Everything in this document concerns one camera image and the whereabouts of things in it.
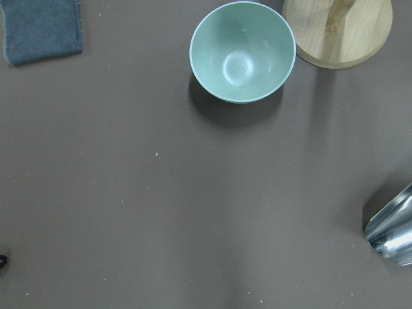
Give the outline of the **dark red cherries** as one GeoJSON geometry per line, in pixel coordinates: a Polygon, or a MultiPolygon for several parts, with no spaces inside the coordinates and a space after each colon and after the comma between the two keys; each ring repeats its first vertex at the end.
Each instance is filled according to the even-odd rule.
{"type": "Polygon", "coordinates": [[[11,256],[10,249],[5,246],[0,246],[0,270],[4,269],[8,264],[11,256]]]}

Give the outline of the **mint green bowl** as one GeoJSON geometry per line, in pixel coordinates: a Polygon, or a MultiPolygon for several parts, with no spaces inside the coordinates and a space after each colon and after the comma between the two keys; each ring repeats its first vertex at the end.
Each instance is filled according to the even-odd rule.
{"type": "Polygon", "coordinates": [[[294,33],[281,14],[261,3],[236,1],[200,21],[189,45],[189,62],[208,93],[248,104],[283,86],[296,53],[294,33]]]}

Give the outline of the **wooden glass holder stand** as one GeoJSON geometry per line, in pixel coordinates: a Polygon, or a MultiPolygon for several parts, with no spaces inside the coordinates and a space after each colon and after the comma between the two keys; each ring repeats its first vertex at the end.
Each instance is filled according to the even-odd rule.
{"type": "Polygon", "coordinates": [[[285,1],[297,54],[310,64],[346,69],[373,57],[385,44],[393,22],[391,1],[285,1]]]}

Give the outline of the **grey folded cloth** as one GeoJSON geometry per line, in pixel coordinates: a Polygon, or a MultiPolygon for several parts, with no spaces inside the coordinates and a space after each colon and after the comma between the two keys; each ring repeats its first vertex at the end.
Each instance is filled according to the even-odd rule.
{"type": "Polygon", "coordinates": [[[11,66],[82,52],[79,1],[1,1],[1,13],[11,66]]]}

